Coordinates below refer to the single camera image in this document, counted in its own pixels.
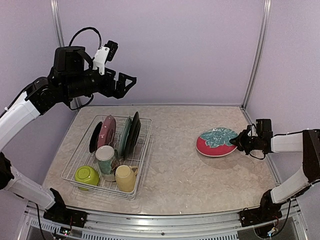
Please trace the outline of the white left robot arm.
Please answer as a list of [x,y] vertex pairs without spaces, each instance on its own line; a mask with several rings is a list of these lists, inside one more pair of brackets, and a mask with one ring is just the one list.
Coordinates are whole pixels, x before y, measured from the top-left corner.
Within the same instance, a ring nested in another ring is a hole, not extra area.
[[[137,78],[105,68],[116,50],[100,47],[94,57],[83,46],[59,47],[47,77],[39,77],[27,85],[0,116],[0,147],[3,149],[26,125],[44,115],[54,105],[67,107],[77,97],[92,98],[99,93],[107,98],[123,98]],[[73,222],[85,218],[86,212],[66,207],[60,193],[44,189],[21,174],[2,153],[0,155],[0,188],[44,208],[44,218],[56,222]]]

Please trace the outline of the red teal leaf plate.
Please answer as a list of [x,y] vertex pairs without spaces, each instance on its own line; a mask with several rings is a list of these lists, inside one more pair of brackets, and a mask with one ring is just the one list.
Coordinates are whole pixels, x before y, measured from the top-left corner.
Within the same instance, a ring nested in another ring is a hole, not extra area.
[[196,150],[207,157],[224,157],[236,150],[237,146],[230,143],[238,134],[226,127],[215,127],[202,132],[196,142]]

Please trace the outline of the black rimmed striped plate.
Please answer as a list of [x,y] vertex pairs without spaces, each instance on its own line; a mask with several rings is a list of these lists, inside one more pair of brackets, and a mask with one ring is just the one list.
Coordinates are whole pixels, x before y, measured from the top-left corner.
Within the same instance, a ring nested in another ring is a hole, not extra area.
[[126,161],[129,155],[133,152],[138,141],[140,129],[141,129],[140,115],[139,115],[139,112],[136,111],[129,129],[127,141],[125,144],[125,149],[123,154],[124,161]]

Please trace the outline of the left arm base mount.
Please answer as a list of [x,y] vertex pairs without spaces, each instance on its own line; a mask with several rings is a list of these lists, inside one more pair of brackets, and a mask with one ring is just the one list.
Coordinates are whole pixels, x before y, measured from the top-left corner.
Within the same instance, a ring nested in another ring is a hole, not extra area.
[[88,213],[67,208],[62,196],[57,190],[50,188],[49,191],[53,194],[54,202],[51,207],[45,209],[43,218],[70,227],[84,228]]

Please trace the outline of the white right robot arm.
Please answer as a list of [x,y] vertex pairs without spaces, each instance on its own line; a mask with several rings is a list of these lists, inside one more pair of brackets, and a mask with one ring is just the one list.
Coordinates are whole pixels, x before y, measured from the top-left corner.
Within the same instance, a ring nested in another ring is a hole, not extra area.
[[266,222],[281,205],[296,198],[320,181],[320,130],[304,129],[296,132],[273,134],[269,119],[259,119],[255,125],[249,125],[230,143],[241,152],[250,155],[252,151],[269,154],[301,157],[297,171],[285,181],[263,194],[256,218]]

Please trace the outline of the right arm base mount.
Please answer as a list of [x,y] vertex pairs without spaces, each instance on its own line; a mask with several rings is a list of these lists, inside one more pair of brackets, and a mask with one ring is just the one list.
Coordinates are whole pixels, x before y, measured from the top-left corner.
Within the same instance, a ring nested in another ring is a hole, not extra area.
[[269,196],[263,196],[259,207],[244,208],[239,212],[241,226],[249,227],[281,218],[282,205],[282,203],[274,203]]

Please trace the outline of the light teal flower plate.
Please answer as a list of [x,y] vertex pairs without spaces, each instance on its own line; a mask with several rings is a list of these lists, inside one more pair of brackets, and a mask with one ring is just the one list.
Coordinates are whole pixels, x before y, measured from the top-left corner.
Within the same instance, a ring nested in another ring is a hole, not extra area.
[[120,139],[119,139],[119,144],[118,144],[118,157],[121,159],[124,156],[125,152],[125,147],[126,147],[126,142],[128,138],[128,134],[130,131],[132,125],[132,118],[129,116],[123,126]]

